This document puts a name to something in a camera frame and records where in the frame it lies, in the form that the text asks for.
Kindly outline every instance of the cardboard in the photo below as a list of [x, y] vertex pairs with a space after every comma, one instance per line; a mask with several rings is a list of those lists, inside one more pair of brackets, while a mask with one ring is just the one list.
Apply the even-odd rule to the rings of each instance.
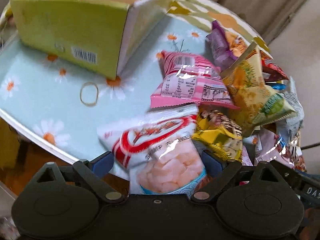
[[24, 44], [115, 79], [173, 0], [10, 0]]

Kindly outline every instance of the table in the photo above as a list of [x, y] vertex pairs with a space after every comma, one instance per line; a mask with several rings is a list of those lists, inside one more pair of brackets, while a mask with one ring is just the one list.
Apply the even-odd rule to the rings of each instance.
[[[97, 127], [150, 111], [150, 95], [163, 80], [158, 64], [161, 50], [212, 59], [205, 37], [215, 19], [247, 44], [256, 41], [268, 54], [262, 38], [246, 22], [209, 0], [175, 0], [115, 81], [28, 48], [14, 35], [0, 53], [0, 117], [70, 164], [92, 160], [106, 151]], [[95, 85], [82, 89], [88, 82]], [[95, 101], [97, 93], [97, 105], [84, 104]]]

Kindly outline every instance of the daisy print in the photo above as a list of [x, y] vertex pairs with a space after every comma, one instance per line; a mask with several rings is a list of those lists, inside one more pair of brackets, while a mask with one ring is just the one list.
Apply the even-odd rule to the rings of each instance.
[[188, 30], [188, 36], [197, 42], [202, 39], [202, 34], [197, 30]]
[[14, 91], [19, 91], [18, 86], [20, 85], [18, 77], [12, 76], [6, 78], [1, 84], [1, 94], [4, 100], [13, 96]]
[[41, 126], [33, 126], [34, 132], [41, 136], [44, 140], [57, 147], [65, 147], [68, 145], [67, 141], [70, 140], [69, 134], [62, 134], [64, 123], [62, 121], [42, 120]]
[[131, 78], [126, 74], [116, 76], [115, 80], [102, 76], [98, 79], [99, 98], [108, 94], [110, 99], [117, 98], [119, 100], [125, 99], [127, 91], [132, 92], [134, 90], [133, 83], [136, 80], [136, 78]]
[[61, 83], [63, 80], [67, 80], [66, 75], [68, 73], [68, 70], [66, 67], [59, 67], [58, 68], [58, 73], [56, 75], [55, 81]]
[[150, 58], [153, 62], [156, 62], [163, 59], [163, 54], [161, 53], [161, 50], [157, 50], [151, 53]]
[[47, 54], [43, 60], [41, 60], [41, 63], [45, 67], [51, 67], [52, 65], [55, 65], [59, 61], [59, 58], [55, 54]]
[[177, 42], [181, 40], [181, 37], [175, 33], [165, 33], [161, 37], [162, 41], [174, 41]]

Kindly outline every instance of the nutrition label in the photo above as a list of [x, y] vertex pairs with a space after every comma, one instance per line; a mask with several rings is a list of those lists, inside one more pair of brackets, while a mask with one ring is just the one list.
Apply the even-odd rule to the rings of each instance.
[[163, 82], [161, 96], [191, 99], [195, 91], [196, 78], [179, 78], [175, 74], [168, 75]]

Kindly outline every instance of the wall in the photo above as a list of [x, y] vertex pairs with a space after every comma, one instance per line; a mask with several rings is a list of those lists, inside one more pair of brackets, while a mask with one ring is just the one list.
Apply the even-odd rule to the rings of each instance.
[[[275, 62], [295, 80], [305, 113], [302, 146], [320, 142], [320, 0], [307, 0], [269, 47]], [[320, 174], [320, 147], [303, 155], [308, 172]]]

